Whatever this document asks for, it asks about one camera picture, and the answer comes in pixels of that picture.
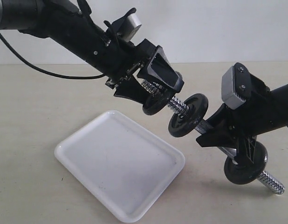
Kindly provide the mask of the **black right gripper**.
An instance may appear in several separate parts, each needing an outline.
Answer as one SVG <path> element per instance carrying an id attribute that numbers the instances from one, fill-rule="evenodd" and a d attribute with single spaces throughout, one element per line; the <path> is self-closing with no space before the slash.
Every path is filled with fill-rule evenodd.
<path id="1" fill-rule="evenodd" d="M 246 102 L 235 110 L 225 103 L 196 126 L 201 147 L 236 148 L 239 165 L 254 165 L 257 135 L 277 129 L 277 105 L 271 91 L 251 91 Z"/>

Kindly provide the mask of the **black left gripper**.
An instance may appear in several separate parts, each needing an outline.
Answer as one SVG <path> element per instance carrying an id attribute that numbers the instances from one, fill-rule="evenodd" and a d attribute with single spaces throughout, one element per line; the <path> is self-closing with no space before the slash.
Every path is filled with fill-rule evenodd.
<path id="1" fill-rule="evenodd" d="M 109 46 L 96 45 L 88 56 L 88 64 L 107 76 L 107 85 L 116 89 L 114 97 L 142 105 L 154 96 L 136 79 L 124 79 L 132 74 L 133 67 L 144 62 L 137 74 L 138 78 L 155 82 L 172 91 L 181 91 L 184 85 L 182 75 L 171 67 L 163 48 L 156 47 L 147 39 L 138 45 L 124 41 L 118 44 L 111 41 Z"/>

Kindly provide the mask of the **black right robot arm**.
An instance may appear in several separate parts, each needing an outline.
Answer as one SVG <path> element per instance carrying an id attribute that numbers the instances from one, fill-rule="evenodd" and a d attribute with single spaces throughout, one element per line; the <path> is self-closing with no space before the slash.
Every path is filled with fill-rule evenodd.
<path id="1" fill-rule="evenodd" d="M 255 137 L 288 126 L 288 84 L 269 90 L 264 84 L 223 85 L 223 105 L 207 119 L 201 147 L 235 148 L 239 164 L 255 164 Z"/>

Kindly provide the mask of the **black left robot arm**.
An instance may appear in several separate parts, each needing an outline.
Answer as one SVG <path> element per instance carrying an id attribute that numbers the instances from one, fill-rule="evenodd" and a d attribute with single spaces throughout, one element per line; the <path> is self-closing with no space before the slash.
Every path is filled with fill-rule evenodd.
<path id="1" fill-rule="evenodd" d="M 140 103 L 149 113 L 177 103 L 175 95 L 184 85 L 180 73 L 168 62 L 163 48 L 132 38 L 141 27 L 131 8 L 119 19 L 104 21 L 106 29 L 91 19 L 87 1 L 0 0 L 2 30 L 17 30 L 38 38 L 50 38 L 107 78 L 115 96 Z"/>

